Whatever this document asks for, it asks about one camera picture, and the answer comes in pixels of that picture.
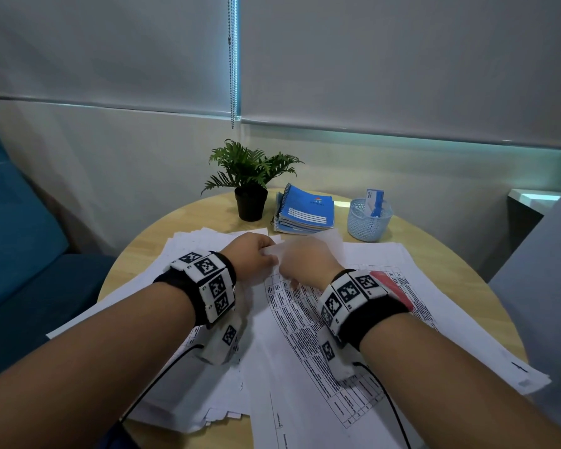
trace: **forearm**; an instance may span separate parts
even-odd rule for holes
[[[387,318],[359,347],[431,448],[561,448],[559,427],[415,317]]]
[[[49,341],[0,375],[0,447],[90,447],[194,322],[185,293],[158,283]]]

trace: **teal cushion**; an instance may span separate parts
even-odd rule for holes
[[[68,247],[58,222],[0,143],[0,302]]]
[[[0,304],[0,372],[45,343],[48,332],[94,305],[114,260],[62,255]]]

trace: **green leaves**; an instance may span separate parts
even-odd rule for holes
[[[291,154],[279,152],[272,157],[266,157],[264,151],[250,150],[231,139],[226,139],[224,143],[224,147],[212,150],[208,163],[216,162],[226,173],[218,172],[210,176],[204,190],[215,187],[243,187],[248,184],[266,187],[270,180],[285,172],[296,174],[295,168],[290,165],[303,163]]]

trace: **round wooden table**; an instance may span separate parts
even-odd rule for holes
[[[269,189],[264,216],[257,222],[244,222],[237,214],[234,193],[226,193],[183,206],[151,224],[120,254],[108,273],[98,301],[143,272],[161,253],[166,240],[175,232],[191,232],[208,227],[218,232],[238,232],[267,227],[275,210],[276,192]],[[333,195],[335,226],[347,242],[358,242],[347,233],[349,199]],[[514,355],[526,360],[524,346],[507,312],[491,289],[451,249],[416,226],[393,216],[382,241],[402,243],[418,267],[434,284]],[[190,435],[128,421],[127,430],[144,449],[251,448],[249,417],[226,419]]]

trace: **black plant pot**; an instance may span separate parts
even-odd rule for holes
[[[257,184],[236,188],[235,198],[241,220],[255,222],[262,219],[266,197],[268,197],[268,189]]]

